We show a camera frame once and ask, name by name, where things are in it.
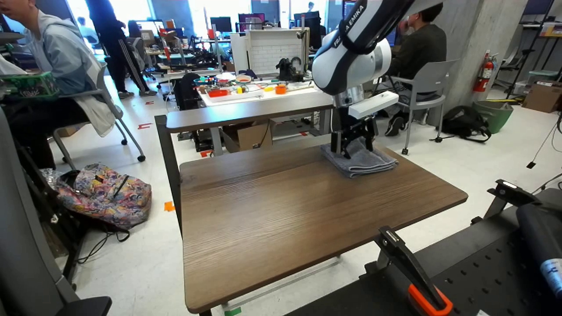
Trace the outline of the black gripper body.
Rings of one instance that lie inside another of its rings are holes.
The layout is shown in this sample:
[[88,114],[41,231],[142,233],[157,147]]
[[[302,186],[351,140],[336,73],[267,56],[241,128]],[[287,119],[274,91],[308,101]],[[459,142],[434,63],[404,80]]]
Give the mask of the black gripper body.
[[350,115],[348,107],[339,107],[334,112],[332,119],[332,135],[330,135],[330,150],[336,154],[344,154],[348,156],[348,145],[362,138],[364,145],[367,149],[373,149],[373,140],[374,140],[374,119],[355,119]]

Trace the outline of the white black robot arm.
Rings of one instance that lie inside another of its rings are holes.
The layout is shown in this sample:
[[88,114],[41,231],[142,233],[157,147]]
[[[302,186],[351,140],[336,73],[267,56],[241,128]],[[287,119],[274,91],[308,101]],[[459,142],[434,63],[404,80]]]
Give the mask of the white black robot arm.
[[392,52],[387,36],[413,3],[415,0],[359,0],[316,50],[313,80],[318,89],[334,96],[339,119],[329,145],[334,154],[346,154],[348,143],[355,138],[364,138],[366,147],[373,147],[373,131],[355,129],[360,121],[348,114],[343,96],[388,71]]

